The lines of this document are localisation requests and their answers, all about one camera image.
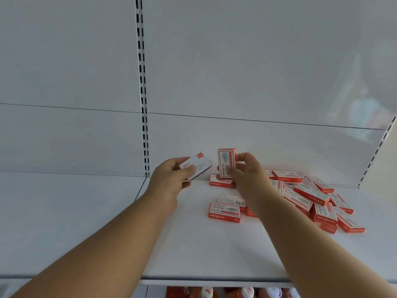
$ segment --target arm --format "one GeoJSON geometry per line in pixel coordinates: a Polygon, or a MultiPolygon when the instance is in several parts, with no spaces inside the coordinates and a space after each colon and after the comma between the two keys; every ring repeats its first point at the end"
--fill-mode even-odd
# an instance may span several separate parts
{"type": "Polygon", "coordinates": [[[148,189],[102,229],[62,256],[13,297],[131,297],[176,196],[190,185],[182,180],[196,168],[179,170],[187,158],[156,168],[148,189]]]}
{"type": "Polygon", "coordinates": [[[231,187],[237,187],[249,209],[258,215],[302,298],[317,298],[320,293],[324,298],[397,297],[386,280],[283,199],[253,155],[239,154],[238,161],[245,164],[237,163],[227,171],[234,180],[231,187]],[[326,272],[319,266],[324,260],[326,272]]]}

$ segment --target right hand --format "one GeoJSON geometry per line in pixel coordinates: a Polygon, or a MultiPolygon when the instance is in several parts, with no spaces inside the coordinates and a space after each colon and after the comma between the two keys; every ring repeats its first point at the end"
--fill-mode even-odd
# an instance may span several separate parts
{"type": "Polygon", "coordinates": [[[228,166],[226,171],[233,179],[230,188],[237,188],[248,208],[255,214],[264,199],[278,195],[266,171],[250,153],[237,154],[236,167],[228,166]]]}

